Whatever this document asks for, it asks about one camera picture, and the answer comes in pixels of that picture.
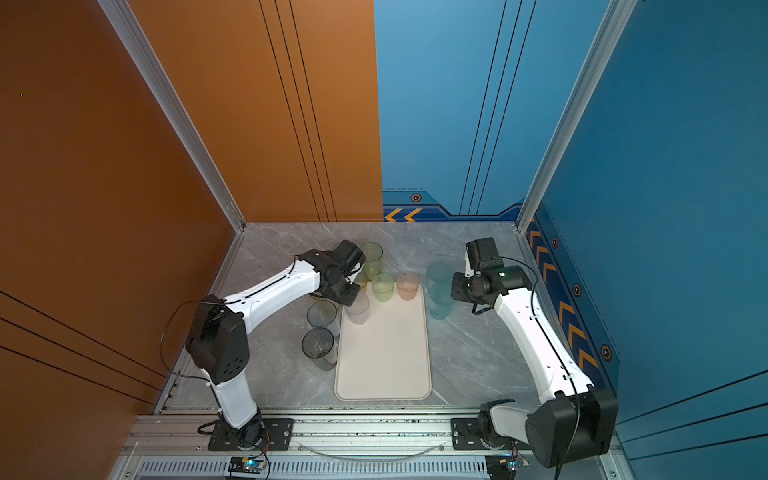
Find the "small yellow glass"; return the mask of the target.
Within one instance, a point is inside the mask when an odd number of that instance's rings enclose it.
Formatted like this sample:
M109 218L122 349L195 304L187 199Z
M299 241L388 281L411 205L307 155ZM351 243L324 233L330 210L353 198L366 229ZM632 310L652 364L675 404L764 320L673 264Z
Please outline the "small yellow glass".
M368 279L364 273L358 273L354 283L360 287L360 292L365 293L368 285Z

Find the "teal glass front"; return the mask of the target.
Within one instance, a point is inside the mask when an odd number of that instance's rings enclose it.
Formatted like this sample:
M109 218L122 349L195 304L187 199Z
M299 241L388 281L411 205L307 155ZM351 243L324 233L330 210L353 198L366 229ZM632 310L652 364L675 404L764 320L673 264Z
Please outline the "teal glass front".
M451 285L435 283L428 288L427 294L427 308L431 317L436 320L445 319L450 314L454 305Z

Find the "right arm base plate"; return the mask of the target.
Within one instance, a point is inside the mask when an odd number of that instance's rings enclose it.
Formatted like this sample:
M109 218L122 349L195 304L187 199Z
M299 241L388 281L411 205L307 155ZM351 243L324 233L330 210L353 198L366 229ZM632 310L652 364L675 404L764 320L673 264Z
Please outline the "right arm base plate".
M529 450L530 447L519 440L499 435L488 419L452 418L450 420L453 448L465 450L511 451L515 448Z

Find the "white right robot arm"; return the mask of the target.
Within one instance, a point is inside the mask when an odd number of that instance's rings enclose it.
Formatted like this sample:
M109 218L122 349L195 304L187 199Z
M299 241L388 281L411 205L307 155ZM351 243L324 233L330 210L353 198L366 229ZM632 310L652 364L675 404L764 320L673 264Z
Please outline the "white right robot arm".
M597 387L573 360L542 310L535 271L499 254L492 238L467 243L465 270L454 274L451 297L481 315L493 311L516 341L531 371L539 406L511 399L487 402L478 414L485 446L528 445L546 468L606 454L618 414L618 400Z

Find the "small green glass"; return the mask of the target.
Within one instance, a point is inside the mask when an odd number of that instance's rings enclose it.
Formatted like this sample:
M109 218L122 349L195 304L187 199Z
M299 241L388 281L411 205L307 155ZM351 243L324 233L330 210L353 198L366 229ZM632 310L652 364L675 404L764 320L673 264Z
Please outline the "small green glass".
M381 273L371 281L374 297L379 302L388 302L394 293L394 279L391 275Z

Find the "small pink glass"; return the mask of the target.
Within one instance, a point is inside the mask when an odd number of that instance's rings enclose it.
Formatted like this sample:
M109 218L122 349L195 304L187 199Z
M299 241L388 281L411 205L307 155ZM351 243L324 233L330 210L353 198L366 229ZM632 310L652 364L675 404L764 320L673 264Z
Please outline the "small pink glass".
M413 273L403 273L398 276L396 286L399 297L403 301L411 301L416 297L419 291L420 280L418 276Z

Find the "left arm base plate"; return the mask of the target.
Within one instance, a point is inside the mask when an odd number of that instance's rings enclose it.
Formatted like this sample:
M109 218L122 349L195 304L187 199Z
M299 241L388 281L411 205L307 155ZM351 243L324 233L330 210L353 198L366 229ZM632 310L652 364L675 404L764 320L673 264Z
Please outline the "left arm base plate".
M213 426L209 439L210 451L283 452L290 446L294 420L290 418L254 418L235 429L223 419Z

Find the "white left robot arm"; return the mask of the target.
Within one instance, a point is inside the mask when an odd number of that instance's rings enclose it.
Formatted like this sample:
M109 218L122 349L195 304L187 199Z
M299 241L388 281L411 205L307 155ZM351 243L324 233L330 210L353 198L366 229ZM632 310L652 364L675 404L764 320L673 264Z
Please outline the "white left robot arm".
M360 247L343 240L332 250L311 249L294 256L289 267L239 293L208 295L198 302L185 349L212 389L219 424L239 449L257 449L265 434L245 373L248 335L304 295L352 305L360 292L354 279L365 261Z

